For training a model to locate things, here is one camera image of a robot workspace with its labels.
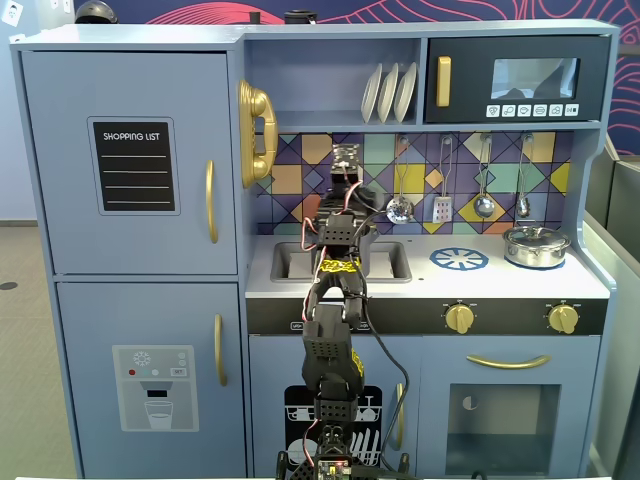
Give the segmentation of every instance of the blue burner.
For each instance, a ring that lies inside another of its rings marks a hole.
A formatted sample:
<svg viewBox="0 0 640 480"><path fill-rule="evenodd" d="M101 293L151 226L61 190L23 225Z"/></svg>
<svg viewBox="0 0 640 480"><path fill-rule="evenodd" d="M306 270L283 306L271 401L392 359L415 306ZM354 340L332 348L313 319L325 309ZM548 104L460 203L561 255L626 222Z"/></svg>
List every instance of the blue burner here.
<svg viewBox="0 0 640 480"><path fill-rule="evenodd" d="M479 251L459 247L441 248L433 252L429 259L440 268L463 272L484 268L489 263L489 258Z"/></svg>

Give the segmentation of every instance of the black cable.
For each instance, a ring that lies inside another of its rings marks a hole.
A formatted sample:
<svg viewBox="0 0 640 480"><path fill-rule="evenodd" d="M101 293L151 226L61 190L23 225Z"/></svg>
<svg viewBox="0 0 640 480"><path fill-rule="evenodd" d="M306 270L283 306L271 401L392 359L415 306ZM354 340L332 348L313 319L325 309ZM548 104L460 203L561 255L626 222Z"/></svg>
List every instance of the black cable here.
<svg viewBox="0 0 640 480"><path fill-rule="evenodd" d="M402 391L402 395L400 395L400 398L398 399L398 404L396 405L396 409L393 412L393 417L391 417L391 424L389 425L389 429L387 430L387 433L386 433L386 435L384 437L384 441L382 442L382 447L380 449L380 459L382 460L382 463L384 464L384 466L387 467L387 469L389 469L391 472L397 474L398 472L396 472L396 470L389 464L389 462L387 462L387 459L384 456L384 451L385 451L385 449L387 447L387 443L389 442L389 438L391 437L391 431L393 430L393 427L394 427L394 425L396 424L396 422L398 420L398 416L400 415L400 409L402 408L402 404L404 403L404 399L407 396L407 392L409 391L409 374L407 373L405 368L402 365L400 365L400 362L398 362L393 357L393 355L391 355L391 352L389 352L389 349L387 348L387 346L384 344L384 342L380 338L380 335L378 334L378 331L375 329L375 327L371 323L371 319L369 318L369 309L368 309L369 297L368 297L368 294L367 294L367 279L365 278L364 274L362 273L362 269L360 268L360 265L358 264L358 262L356 262L353 252L349 254L349 259L351 260L351 263L355 267L356 272L358 273L358 276L360 277L360 281L362 282L362 313L364 315L364 318L365 318L367 324L369 325L369 328L371 329L371 333L373 333L373 336L375 337L376 341L380 345L380 348L382 348L382 351L385 353L387 358L391 361L391 363L393 363L398 368L398 370L400 370L402 372L402 375L404 376L405 387L404 387L404 389Z"/></svg>
<svg viewBox="0 0 640 480"><path fill-rule="evenodd" d="M360 197L360 195L358 195L358 192L356 190L358 190L358 188L360 187L356 187L356 189L351 192L351 195L353 195L356 200L358 200L358 202L365 208L368 208L369 210L375 212L375 213L385 213L384 210L376 210L375 208L373 208L371 205L369 205L368 203L366 203L364 200L362 200L362 198Z"/></svg>

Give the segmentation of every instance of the play kitchen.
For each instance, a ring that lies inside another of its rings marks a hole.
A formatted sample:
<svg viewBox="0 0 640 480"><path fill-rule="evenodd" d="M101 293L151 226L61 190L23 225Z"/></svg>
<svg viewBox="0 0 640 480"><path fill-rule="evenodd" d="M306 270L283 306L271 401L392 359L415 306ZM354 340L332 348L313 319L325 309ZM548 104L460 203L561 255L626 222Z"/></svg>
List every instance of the play kitchen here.
<svg viewBox="0 0 640 480"><path fill-rule="evenodd" d="M11 47L80 475L272 477L280 450L291 471L313 455L303 302L316 219L350 205L375 222L353 456L586 474L615 283L582 217L617 27L129 27Z"/></svg>

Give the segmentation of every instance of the gray floor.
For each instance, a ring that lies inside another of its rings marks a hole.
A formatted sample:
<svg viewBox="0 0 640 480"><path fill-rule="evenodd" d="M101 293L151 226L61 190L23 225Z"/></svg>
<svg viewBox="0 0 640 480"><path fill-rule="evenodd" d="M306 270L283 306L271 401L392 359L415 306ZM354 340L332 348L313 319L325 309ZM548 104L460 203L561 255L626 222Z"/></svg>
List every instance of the gray floor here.
<svg viewBox="0 0 640 480"><path fill-rule="evenodd" d="M0 480L76 478L37 228L0 227Z"/></svg>

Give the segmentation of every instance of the white wall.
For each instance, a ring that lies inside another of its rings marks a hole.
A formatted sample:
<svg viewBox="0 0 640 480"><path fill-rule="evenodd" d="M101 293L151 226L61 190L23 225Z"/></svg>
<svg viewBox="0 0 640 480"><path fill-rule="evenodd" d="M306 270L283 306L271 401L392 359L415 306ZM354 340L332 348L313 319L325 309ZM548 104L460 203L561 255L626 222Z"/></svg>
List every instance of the white wall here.
<svg viewBox="0 0 640 480"><path fill-rule="evenodd" d="M9 37L34 35L41 28L54 28L73 22L73 1L70 3L70 13L64 11L64 0L16 1L23 6L18 25L13 27L0 21L0 221L36 218L8 47ZM0 16L7 2L0 0Z"/></svg>

